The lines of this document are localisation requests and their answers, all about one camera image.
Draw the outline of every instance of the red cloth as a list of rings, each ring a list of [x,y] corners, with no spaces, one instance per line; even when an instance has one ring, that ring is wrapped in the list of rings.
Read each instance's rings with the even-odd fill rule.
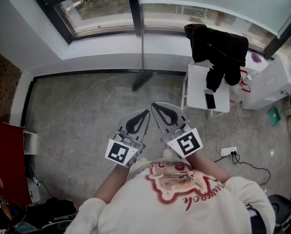
[[[25,175],[24,128],[0,122],[0,196],[21,205],[32,203]]]

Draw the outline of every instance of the green object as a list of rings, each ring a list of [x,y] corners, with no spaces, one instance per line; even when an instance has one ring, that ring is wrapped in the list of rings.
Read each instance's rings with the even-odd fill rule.
[[[268,110],[269,119],[271,122],[272,127],[275,126],[277,123],[280,122],[281,114],[277,107],[273,107],[272,109]]]

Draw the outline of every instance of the window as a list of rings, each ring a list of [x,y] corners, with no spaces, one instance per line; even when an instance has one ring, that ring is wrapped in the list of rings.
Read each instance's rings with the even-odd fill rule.
[[[291,0],[36,0],[71,43],[110,34],[184,35],[184,26],[202,23],[245,36],[266,59],[291,46]]]

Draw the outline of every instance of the black jacket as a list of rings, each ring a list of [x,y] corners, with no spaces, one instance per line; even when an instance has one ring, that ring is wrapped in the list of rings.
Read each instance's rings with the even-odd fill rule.
[[[246,37],[210,29],[204,24],[188,24],[184,30],[191,42],[194,61],[209,60],[213,64],[207,74],[208,89],[215,92],[223,76],[231,86],[239,83],[240,66],[246,65]]]

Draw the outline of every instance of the sleeve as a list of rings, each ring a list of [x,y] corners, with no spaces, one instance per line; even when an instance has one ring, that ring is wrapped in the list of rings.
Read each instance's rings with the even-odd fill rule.
[[[258,210],[267,229],[269,229],[268,233],[273,233],[275,228],[275,212],[266,194],[256,182],[242,177],[232,177],[226,181],[225,187],[245,205],[250,204]]]
[[[85,201],[65,234],[98,233],[97,221],[105,205],[106,203],[98,198],[90,198]]]

